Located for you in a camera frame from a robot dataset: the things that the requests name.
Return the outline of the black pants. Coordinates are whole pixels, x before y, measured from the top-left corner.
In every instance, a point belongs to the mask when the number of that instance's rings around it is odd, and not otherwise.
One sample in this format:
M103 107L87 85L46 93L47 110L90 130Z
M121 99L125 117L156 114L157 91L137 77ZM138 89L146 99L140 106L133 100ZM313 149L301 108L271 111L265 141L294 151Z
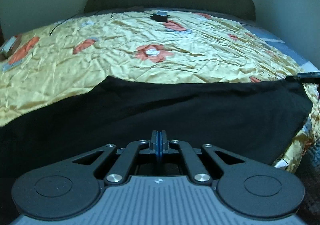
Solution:
M165 131L199 148L213 144L272 164L303 128L313 104L304 86L259 83L151 84L107 77L86 94L1 127L1 224L18 213L11 188L22 174L104 146L125 147Z

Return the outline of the yellow floral bedsheet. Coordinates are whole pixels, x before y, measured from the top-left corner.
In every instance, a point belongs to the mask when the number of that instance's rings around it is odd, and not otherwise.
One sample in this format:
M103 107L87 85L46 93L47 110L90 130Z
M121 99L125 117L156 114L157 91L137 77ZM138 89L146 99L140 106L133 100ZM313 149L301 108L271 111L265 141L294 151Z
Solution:
M146 12L82 16L33 29L1 63L1 127L115 77L151 84L259 83L285 80L301 67L240 23L207 14ZM295 172L319 139L316 86L301 84L313 107L303 128L273 162Z

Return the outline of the black power adapter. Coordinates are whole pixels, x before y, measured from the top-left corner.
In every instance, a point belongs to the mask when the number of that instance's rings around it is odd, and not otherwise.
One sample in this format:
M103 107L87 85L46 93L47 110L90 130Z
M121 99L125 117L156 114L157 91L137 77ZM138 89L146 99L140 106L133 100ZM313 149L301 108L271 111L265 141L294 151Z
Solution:
M152 14L150 17L152 20L157 22L167 22L168 21L168 14L165 11L157 11Z

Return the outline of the small packaged box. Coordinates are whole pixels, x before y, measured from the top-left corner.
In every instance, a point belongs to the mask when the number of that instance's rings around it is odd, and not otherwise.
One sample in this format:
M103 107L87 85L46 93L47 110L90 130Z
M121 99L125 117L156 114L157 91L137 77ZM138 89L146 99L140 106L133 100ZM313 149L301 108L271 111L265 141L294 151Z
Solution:
M21 35L15 35L5 41L5 43L1 46L0 61L4 61L5 59L13 55L16 49L20 46L21 37Z

